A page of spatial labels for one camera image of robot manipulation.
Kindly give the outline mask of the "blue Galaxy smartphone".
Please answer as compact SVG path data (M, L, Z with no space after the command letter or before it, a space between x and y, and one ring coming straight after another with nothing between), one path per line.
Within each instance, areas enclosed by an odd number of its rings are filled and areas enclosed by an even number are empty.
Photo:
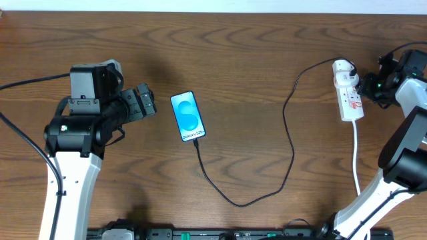
M193 91L170 97L181 140L193 141L206 135Z

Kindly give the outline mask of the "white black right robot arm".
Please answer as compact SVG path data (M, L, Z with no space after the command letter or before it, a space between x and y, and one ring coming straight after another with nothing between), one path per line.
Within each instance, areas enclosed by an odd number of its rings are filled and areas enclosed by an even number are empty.
M383 147L374 180L345 209L332 215L318 233L327 239L364 239L371 228L401 202L426 191L426 53L408 49L378 60L350 89L383 109L401 107L405 120Z

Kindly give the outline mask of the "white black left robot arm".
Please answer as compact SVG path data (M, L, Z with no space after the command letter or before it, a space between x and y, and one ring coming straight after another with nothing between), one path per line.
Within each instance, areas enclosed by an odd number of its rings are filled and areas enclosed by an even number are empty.
M105 147L126 123L154 115L153 92L142 83L123 88L114 59L73 65L71 95L58 104L46 126L45 148L54 166L48 172L40 239L85 239L93 189Z

